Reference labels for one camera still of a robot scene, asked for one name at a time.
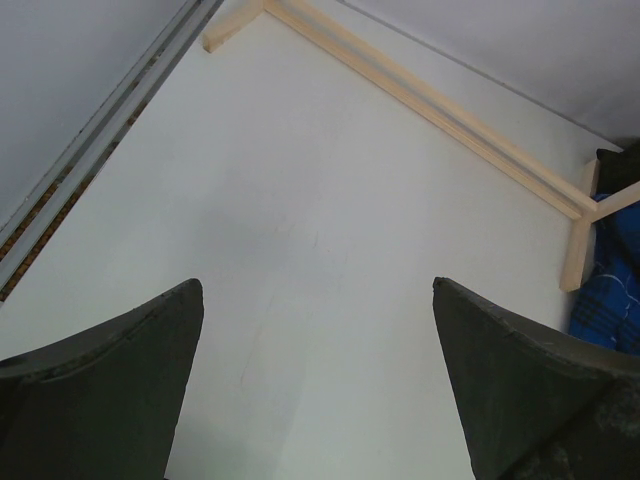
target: dark gray object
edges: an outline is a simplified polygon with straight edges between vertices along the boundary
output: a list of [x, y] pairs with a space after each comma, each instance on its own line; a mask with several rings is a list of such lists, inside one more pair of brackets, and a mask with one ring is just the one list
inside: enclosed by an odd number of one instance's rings
[[640, 478], [640, 358], [437, 278], [440, 343], [476, 478]]
[[189, 280], [0, 362], [0, 478], [161, 480], [203, 315]]
[[640, 141], [635, 141], [623, 152], [599, 148], [596, 156], [600, 160], [598, 194], [613, 195], [640, 182]]

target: blue plaid fabric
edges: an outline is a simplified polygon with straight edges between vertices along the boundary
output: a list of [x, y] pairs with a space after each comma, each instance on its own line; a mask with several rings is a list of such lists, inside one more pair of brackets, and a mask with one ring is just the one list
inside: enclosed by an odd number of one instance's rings
[[571, 312], [570, 335], [640, 355], [638, 265], [640, 203], [596, 224], [595, 267]]

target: wooden beam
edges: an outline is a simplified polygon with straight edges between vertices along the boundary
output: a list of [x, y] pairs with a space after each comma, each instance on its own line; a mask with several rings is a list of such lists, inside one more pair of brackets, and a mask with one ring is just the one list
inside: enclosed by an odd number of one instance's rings
[[262, 0], [249, 0], [239, 10], [208, 27], [202, 34], [202, 46], [211, 53], [264, 11]]
[[[581, 190], [591, 196], [595, 194], [598, 185], [598, 172], [600, 162], [597, 159], [589, 162], [584, 169], [581, 182]], [[564, 292], [572, 292], [582, 286], [584, 266], [587, 263], [587, 250], [589, 236], [593, 222], [588, 215], [573, 221], [567, 255], [564, 260], [562, 276], [560, 277], [560, 289]]]
[[622, 210], [636, 202], [640, 202], [640, 182], [634, 183], [599, 202], [598, 210], [593, 215], [593, 221], [595, 222], [612, 213], [616, 213], [618, 210]]
[[[552, 188], [549, 188], [545, 182], [536, 178], [528, 171], [528, 169], [522, 168], [522, 165], [518, 163], [514, 164], [514, 162], [504, 155], [504, 153], [497, 151], [490, 144], [485, 142], [481, 136], [461, 128], [457, 122], [424, 102], [420, 96], [401, 85], [384, 70], [380, 70], [353, 50], [337, 42], [325, 32], [317, 29], [300, 15], [289, 10], [284, 4], [274, 0], [266, 0], [264, 6], [265, 10], [275, 18], [279, 19], [311, 42], [333, 55], [345, 65], [349, 66], [360, 75], [398, 99], [414, 112], [442, 129], [445, 133], [462, 143], [480, 157], [484, 158], [505, 174], [509, 175], [512, 179], [538, 195], [568, 217], [572, 219], [582, 217], [580, 207], [576, 206], [571, 201], [568, 201], [566, 196]], [[304, 8], [305, 11], [310, 11], [309, 9], [312, 7], [306, 6]], [[591, 199], [582, 192], [580, 192], [580, 195], [591, 201]]]
[[[384, 71], [388, 76], [393, 76], [396, 79], [400, 79], [402, 84], [408, 86], [415, 93], [418, 93], [432, 106], [435, 106], [441, 112], [444, 112], [445, 115], [461, 123], [464, 127], [476, 134], [478, 137], [482, 138], [485, 142], [489, 143], [495, 149], [506, 154], [508, 160], [513, 162], [517, 166], [517, 168], [525, 171], [526, 173], [529, 173], [530, 176], [538, 179], [541, 183], [544, 183], [551, 187], [551, 190], [554, 190], [557, 193], [558, 197], [566, 197], [567, 199], [569, 199], [570, 202], [566, 203], [573, 203], [579, 206], [580, 210], [585, 210], [588, 212], [596, 211], [597, 203], [593, 199], [585, 195], [582, 191], [580, 191], [579, 188], [567, 182], [559, 175], [555, 174], [533, 156], [511, 143], [504, 136], [491, 129], [488, 125], [484, 124], [477, 117], [473, 116], [471, 113], [463, 109], [460, 105], [456, 104], [454, 101], [437, 91], [435, 88], [420, 79], [414, 73], [404, 68], [402, 65], [394, 62], [382, 52], [372, 47], [367, 42], [351, 33], [339, 23], [335, 22], [318, 9], [306, 3], [304, 0], [289, 0], [286, 2], [277, 2], [270, 0], [268, 5], [269, 6], [266, 7], [267, 11], [269, 11], [269, 9], [273, 6], [275, 6], [276, 9], [280, 7], [281, 10], [287, 10], [290, 15], [298, 17], [299, 20], [302, 20], [296, 13], [300, 12], [308, 19], [308, 21], [305, 21], [308, 27], [306, 29], [307, 31], [310, 28], [318, 30], [317, 27], [320, 27], [320, 29], [330, 34], [330, 37], [339, 40], [344, 47], [354, 51], [359, 56], [363, 57], [363, 60], [367, 61], [368, 63], [371, 63], [371, 61], [375, 62], [375, 64], [381, 67], [378, 68], [378, 70]], [[304, 33], [303, 35], [310, 39], [312, 42], [316, 43], [321, 48], [329, 51], [323, 45], [326, 44], [326, 38], [328, 38], [329, 35], [325, 35], [322, 39], [320, 37], [317, 37], [318, 40], [323, 44], [318, 43], [316, 40], [310, 38]], [[344, 63], [353, 68], [353, 62]]]

